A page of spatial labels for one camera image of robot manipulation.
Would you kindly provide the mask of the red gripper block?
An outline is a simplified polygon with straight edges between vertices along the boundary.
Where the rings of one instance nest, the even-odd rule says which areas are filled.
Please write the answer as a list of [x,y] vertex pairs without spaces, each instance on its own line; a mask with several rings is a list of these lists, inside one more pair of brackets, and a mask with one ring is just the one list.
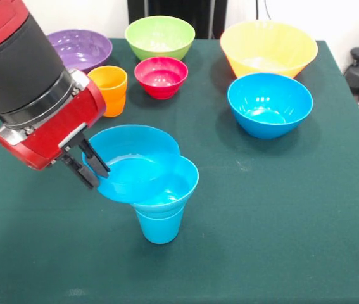
[[[110,169],[80,131],[92,127],[103,116],[106,104],[97,85],[84,72],[72,69],[69,73],[72,89],[63,104],[44,120],[31,125],[31,131],[2,125],[0,144],[35,170],[46,168],[60,157],[85,186],[96,189],[99,187],[99,179],[94,173],[107,178]],[[84,160],[94,173],[70,153],[62,154],[62,147],[76,134]]]

